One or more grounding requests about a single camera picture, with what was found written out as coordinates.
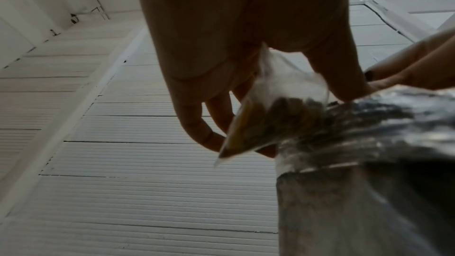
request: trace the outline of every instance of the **hand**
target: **hand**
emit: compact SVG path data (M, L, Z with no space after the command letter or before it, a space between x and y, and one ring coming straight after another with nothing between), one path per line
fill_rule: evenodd
M455 86L455 28L419 41L367 70L370 84L384 89L403 84L426 89Z
M183 128L219 151L224 137L203 120L201 104L224 132L254 82L262 42L302 52L339 99L372 92L349 27L349 0L141 0L164 79ZM273 151L265 151L273 156Z

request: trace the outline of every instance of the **white molding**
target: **white molding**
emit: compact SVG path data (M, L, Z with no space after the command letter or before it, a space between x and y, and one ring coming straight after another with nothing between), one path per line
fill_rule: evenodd
M436 30L413 15L386 0L365 0L365 5L378 13L394 29L413 42L422 40Z
M36 185L40 171L57 147L76 126L117 68L137 50L147 33L145 23L138 21L138 26L121 41L87 82L66 101L52 123L24 150L16 165L0 181L0 221Z

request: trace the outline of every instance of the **plastic wrap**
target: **plastic wrap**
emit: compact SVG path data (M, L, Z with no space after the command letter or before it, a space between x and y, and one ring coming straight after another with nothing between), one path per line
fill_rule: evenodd
M454 95L397 86L282 143L280 255L455 255Z
M265 46L259 67L260 74L229 127L220 159L305 135L321 125L328 100L321 76L302 72Z

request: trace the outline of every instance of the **fingernail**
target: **fingernail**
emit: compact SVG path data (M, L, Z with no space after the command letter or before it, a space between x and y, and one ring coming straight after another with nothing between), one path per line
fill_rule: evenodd
M364 73L367 82L373 81L373 71L369 70Z

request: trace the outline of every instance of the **brown contents in bag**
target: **brown contents in bag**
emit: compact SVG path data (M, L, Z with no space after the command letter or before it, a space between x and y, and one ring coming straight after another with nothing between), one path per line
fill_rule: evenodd
M312 99L276 99L268 110L257 102L242 105L232 135L219 158L258 149L312 131L321 121L323 105Z

